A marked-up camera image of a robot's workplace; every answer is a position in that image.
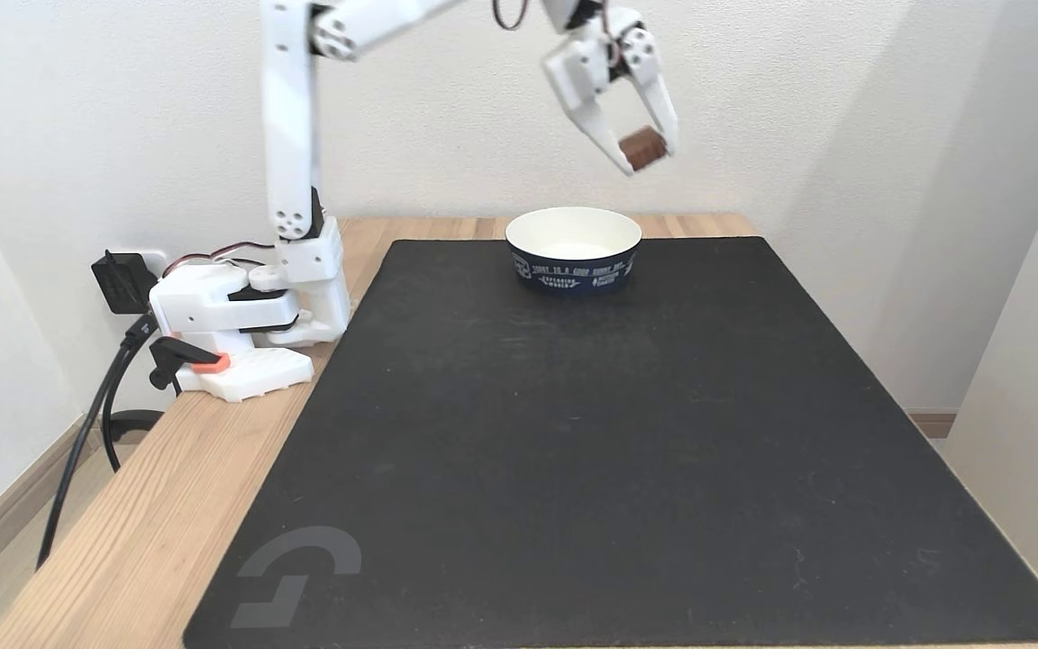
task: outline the orange clamp part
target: orange clamp part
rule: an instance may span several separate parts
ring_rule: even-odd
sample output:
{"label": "orange clamp part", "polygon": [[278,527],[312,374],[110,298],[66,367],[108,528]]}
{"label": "orange clamp part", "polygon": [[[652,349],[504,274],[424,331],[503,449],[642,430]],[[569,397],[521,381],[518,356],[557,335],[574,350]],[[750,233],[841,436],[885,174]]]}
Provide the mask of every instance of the orange clamp part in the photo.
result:
{"label": "orange clamp part", "polygon": [[191,362],[190,371],[194,374],[218,374],[230,367],[230,356],[226,352],[219,352],[219,358],[215,362]]}

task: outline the wire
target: wire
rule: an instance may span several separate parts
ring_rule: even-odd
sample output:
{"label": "wire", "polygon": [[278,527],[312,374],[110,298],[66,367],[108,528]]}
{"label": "wire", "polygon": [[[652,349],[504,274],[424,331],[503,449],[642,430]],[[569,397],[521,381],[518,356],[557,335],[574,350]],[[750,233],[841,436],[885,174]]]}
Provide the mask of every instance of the wire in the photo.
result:
{"label": "wire", "polygon": [[608,39],[608,45],[606,45],[606,64],[608,66],[617,66],[623,61],[623,49],[619,46],[619,42],[611,33],[611,4],[610,0],[602,0],[603,7],[600,12],[603,17],[603,33],[606,34],[606,39]]}
{"label": "wire", "polygon": [[211,259],[218,259],[227,253],[234,253],[235,250],[239,250],[240,248],[258,248],[260,250],[273,250],[275,249],[275,246],[271,245],[271,243],[255,243],[255,242],[231,243],[229,246],[223,246],[218,250],[215,250],[214,253],[211,253]]}
{"label": "wire", "polygon": [[508,31],[515,31],[516,29],[519,29],[519,26],[522,25],[523,19],[527,17],[528,5],[530,5],[530,0],[522,0],[522,5],[520,5],[519,8],[519,18],[516,18],[516,21],[513,24],[507,24],[507,22],[502,20],[501,0],[491,0],[491,12],[495,13],[495,24],[501,26],[501,28]]}
{"label": "wire", "polygon": [[122,378],[127,375],[128,367],[131,367],[131,361],[135,358],[135,354],[139,353],[139,348],[132,349],[127,354],[126,358],[122,358],[122,364],[119,366],[119,372],[115,375],[114,382],[112,382],[110,389],[107,390],[106,399],[103,400],[103,414],[102,420],[100,420],[99,428],[102,428],[103,433],[103,451],[106,452],[106,459],[111,463],[111,469],[113,471],[118,471],[122,468],[122,464],[119,464],[119,454],[114,451],[114,432],[112,431],[111,423],[111,411],[114,407],[115,395],[119,394],[119,383],[122,383]]}
{"label": "wire", "polygon": [[83,451],[83,443],[86,441],[87,433],[90,433],[91,424],[94,423],[94,416],[99,415],[99,408],[103,407],[103,399],[106,399],[106,394],[111,389],[111,383],[118,373],[119,367],[122,366],[124,358],[127,357],[127,348],[119,348],[119,353],[114,354],[114,360],[111,361],[111,367],[106,371],[103,377],[103,385],[99,386],[98,393],[94,394],[94,400],[91,401],[90,409],[86,411],[86,416],[83,418],[82,427],[79,427],[79,431],[75,433],[75,441],[71,445],[71,455],[66,456],[65,468],[62,468],[62,477],[58,480],[58,489],[54,492],[54,503],[51,505],[50,516],[46,518],[46,531],[43,533],[43,543],[37,549],[37,564],[34,568],[42,568],[43,564],[46,563],[46,559],[51,555],[51,547],[54,546],[54,533],[58,530],[58,517],[62,514],[62,505],[66,498],[66,490],[71,487],[71,478],[75,474],[75,465],[79,464],[79,456]]}
{"label": "wire", "polygon": [[102,409],[104,402],[107,400],[107,395],[111,395],[113,390],[118,389],[119,380],[122,379],[122,373],[127,370],[127,367],[131,364],[131,358],[135,356],[135,353],[146,344],[156,331],[158,331],[158,322],[155,320],[155,314],[144,313],[143,316],[135,320],[131,327],[127,328],[127,334],[119,344],[118,352],[114,354],[111,366],[107,368],[106,374],[103,375],[102,385],[99,385],[99,390],[95,391],[94,399],[91,400],[90,407],[86,410],[86,416],[83,416],[82,427],[79,427],[79,431],[75,433],[74,442],[71,444],[71,453],[66,456],[66,465],[62,468],[62,477],[58,478],[58,488],[54,490],[54,503],[51,504],[51,513],[46,517],[46,530],[43,531],[43,542],[39,549],[37,549],[36,570],[37,568],[42,568],[43,564],[46,563],[46,559],[51,555],[51,547],[54,546],[54,534],[55,531],[58,531],[58,517],[62,515],[62,505],[65,504],[66,490],[71,488],[71,478],[74,477],[75,467],[79,464],[79,456],[82,455],[87,433],[90,433],[90,428],[94,424],[95,416],[99,416],[99,410]]}
{"label": "wire", "polygon": [[[239,243],[231,243],[229,246],[222,246],[218,250],[211,251],[211,253],[206,253],[206,254],[188,253],[182,255],[181,258],[168,264],[166,269],[162,271],[162,275],[167,276],[170,271],[175,270],[175,268],[181,267],[183,264],[188,262],[194,262],[195,260],[198,259],[204,259],[208,260],[208,262],[219,262],[219,258],[222,258],[222,255],[234,253],[235,250],[239,250],[242,248],[256,248],[260,250],[271,250],[275,249],[275,246],[271,245],[271,243],[239,242]],[[253,263],[254,260],[237,259],[236,262]]]}

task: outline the black clamp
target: black clamp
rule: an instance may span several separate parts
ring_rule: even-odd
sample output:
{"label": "black clamp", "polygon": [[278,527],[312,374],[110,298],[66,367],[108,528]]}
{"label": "black clamp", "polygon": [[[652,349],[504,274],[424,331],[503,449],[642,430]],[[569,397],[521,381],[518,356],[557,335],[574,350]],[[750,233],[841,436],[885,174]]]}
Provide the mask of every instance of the black clamp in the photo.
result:
{"label": "black clamp", "polygon": [[210,366],[219,361],[218,354],[169,336],[162,336],[152,344],[152,358],[155,358],[152,385],[161,390],[165,390],[166,386],[175,385],[174,375],[185,362]]}

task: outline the paper bowl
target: paper bowl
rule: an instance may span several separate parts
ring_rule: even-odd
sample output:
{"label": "paper bowl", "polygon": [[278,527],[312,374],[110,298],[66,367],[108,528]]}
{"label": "paper bowl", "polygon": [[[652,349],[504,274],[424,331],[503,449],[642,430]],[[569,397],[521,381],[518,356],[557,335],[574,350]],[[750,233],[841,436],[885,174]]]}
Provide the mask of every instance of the paper bowl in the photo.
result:
{"label": "paper bowl", "polygon": [[520,282],[565,296],[616,291],[631,274],[643,229],[602,209],[543,209],[512,221],[506,237]]}

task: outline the power adapter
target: power adapter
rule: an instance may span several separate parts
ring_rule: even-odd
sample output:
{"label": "power adapter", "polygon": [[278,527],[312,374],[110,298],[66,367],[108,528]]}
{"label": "power adapter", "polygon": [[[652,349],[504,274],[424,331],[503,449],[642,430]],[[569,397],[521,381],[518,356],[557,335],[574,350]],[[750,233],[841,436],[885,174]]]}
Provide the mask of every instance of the power adapter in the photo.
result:
{"label": "power adapter", "polygon": [[107,250],[90,270],[111,313],[141,316],[149,310],[149,292],[158,276],[146,267],[143,255]]}

